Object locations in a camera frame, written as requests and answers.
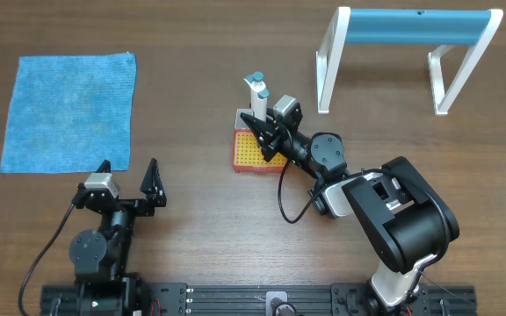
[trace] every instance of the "blue towel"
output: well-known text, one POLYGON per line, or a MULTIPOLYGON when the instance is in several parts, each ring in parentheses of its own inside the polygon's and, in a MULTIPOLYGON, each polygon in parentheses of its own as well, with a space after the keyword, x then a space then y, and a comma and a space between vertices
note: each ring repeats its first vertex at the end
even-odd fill
POLYGON ((2 173, 128 170, 133 54, 20 57, 2 173))

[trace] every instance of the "white frame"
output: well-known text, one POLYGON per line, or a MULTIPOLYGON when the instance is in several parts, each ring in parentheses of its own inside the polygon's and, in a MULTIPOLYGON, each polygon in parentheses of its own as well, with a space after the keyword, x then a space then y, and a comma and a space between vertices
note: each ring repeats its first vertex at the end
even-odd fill
MULTIPOLYGON (((440 67, 440 57, 450 51, 453 46, 441 45, 429 53, 430 86, 432 89, 435 114, 446 115, 462 86, 472 73, 483 52, 493 39, 502 20, 502 10, 491 9, 491 19, 481 33, 478 42, 468 48, 466 57, 462 61, 458 73, 454 77, 448 91, 445 92, 443 74, 440 67)), ((317 111, 320 114, 329 113, 331 94, 335 86, 337 70, 341 62, 341 54, 349 28, 351 8, 338 7, 329 23, 320 49, 315 53, 316 81, 317 81, 317 111)))

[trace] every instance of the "white bottle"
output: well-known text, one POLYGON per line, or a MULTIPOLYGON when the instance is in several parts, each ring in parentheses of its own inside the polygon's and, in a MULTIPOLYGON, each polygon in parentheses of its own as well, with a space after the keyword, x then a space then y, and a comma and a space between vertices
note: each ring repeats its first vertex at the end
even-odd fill
POLYGON ((256 71, 253 75, 246 75, 243 80, 251 88, 251 110, 257 119, 263 122, 267 120, 267 99, 269 91, 263 82, 264 75, 260 71, 256 71))

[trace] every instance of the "blue and white rack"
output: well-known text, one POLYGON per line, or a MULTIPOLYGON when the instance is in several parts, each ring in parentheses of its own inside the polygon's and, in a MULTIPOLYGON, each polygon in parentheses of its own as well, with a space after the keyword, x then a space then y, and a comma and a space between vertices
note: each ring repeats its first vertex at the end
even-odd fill
POLYGON ((315 56, 317 111, 329 113, 345 44, 439 45, 429 53, 430 83, 436 115, 446 115, 502 19, 502 10, 441 11, 337 8, 315 56), (455 46, 468 47, 445 92, 440 57, 455 46))

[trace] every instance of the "wooden table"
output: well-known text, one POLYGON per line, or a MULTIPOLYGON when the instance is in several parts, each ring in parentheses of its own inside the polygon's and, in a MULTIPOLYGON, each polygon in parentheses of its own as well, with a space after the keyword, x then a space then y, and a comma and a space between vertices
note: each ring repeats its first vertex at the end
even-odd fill
MULTIPOLYGON (((129 269, 151 282, 331 284, 364 282, 378 264, 354 217, 310 210, 295 226, 277 207, 276 174, 236 174, 235 109, 246 107, 244 75, 265 73, 270 104, 302 103, 300 129, 343 136, 351 170, 406 156, 452 208, 461 230, 442 262, 441 284, 473 284, 481 315, 506 314, 506 3, 395 0, 352 7, 489 9, 500 31, 447 117, 435 117, 430 47, 346 47, 331 115, 316 114, 314 55, 341 1, 0 1, 0 161, 18 57, 136 55, 138 78, 128 172, 114 175, 139 197, 151 157, 160 162, 168 207, 138 219, 129 269)), ((456 73, 464 54, 447 55, 456 73)), ((0 314, 17 314, 18 288, 86 174, 0 174, 0 314)), ((291 169, 284 204, 307 201, 308 176, 291 169)), ((43 284, 74 280, 69 243, 99 216, 75 211, 27 287, 36 313, 43 284)))

